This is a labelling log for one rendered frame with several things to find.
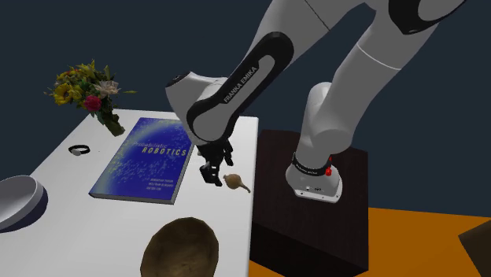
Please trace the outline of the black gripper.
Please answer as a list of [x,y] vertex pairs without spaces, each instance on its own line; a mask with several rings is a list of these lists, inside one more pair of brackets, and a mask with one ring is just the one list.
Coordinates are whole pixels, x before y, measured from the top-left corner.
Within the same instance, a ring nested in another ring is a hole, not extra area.
[[229,140],[219,140],[200,145],[198,146],[198,151],[207,161],[199,168],[203,180],[206,183],[213,183],[217,187],[221,187],[223,184],[219,173],[222,161],[225,161],[228,166],[234,165],[231,156],[233,147]]

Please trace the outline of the white table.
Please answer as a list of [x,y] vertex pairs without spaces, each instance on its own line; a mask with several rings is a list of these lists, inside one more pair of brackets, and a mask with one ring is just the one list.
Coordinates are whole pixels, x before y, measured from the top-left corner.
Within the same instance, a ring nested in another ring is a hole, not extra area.
[[[0,277],[140,277],[142,255],[166,223],[192,216],[204,220],[219,242],[215,277],[248,277],[258,120],[238,119],[230,138],[235,173],[251,190],[232,190],[203,181],[203,159],[190,157],[173,205],[113,201],[89,195],[124,141],[95,118],[85,118],[33,171],[48,193],[41,218],[0,234]],[[70,146],[88,145],[74,156]]]

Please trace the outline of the dark robot stand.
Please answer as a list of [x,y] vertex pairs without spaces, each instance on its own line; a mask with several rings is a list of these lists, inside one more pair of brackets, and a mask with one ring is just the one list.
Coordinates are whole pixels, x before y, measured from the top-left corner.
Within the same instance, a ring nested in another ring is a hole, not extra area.
[[300,135],[263,130],[257,144],[250,258],[285,277],[354,277],[369,268],[368,154],[333,157],[342,178],[334,204],[299,198],[286,182]]

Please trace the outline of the brown wooden bowl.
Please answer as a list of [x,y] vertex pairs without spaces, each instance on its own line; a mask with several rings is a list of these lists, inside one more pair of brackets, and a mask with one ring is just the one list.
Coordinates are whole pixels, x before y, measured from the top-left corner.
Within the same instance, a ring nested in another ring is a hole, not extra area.
[[219,242],[203,220],[185,217],[165,224],[148,243],[141,277],[214,277]]

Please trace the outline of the colourful flower bouquet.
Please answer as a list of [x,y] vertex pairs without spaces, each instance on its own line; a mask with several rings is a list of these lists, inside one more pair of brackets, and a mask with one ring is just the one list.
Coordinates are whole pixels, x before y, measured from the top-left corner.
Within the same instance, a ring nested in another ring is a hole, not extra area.
[[115,76],[108,65],[97,70],[92,59],[87,64],[69,66],[67,71],[56,76],[54,87],[48,87],[48,92],[44,94],[51,97],[56,105],[75,105],[77,109],[88,111],[117,137],[125,129],[119,122],[119,116],[113,112],[116,105],[111,97],[117,97],[121,90]]

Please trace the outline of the beige garlic bulb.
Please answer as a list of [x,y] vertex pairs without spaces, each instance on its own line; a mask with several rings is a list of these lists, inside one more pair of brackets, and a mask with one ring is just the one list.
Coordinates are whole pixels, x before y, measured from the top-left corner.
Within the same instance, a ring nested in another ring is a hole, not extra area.
[[242,178],[240,175],[228,174],[224,175],[223,179],[230,189],[236,190],[238,188],[242,188],[245,189],[248,193],[251,193],[251,190],[242,182]]

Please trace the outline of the blue book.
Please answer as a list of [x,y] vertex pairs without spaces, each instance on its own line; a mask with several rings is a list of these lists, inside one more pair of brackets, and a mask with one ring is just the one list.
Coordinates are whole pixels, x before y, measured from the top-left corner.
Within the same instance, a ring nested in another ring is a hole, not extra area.
[[193,149],[180,120],[141,117],[89,195],[172,205]]

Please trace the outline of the white bowl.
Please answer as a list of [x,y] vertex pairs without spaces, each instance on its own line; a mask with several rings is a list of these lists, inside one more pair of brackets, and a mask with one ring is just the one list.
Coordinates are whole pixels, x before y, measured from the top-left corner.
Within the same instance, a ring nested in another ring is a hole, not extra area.
[[30,175],[0,181],[0,234],[32,225],[44,214],[48,201],[44,186]]

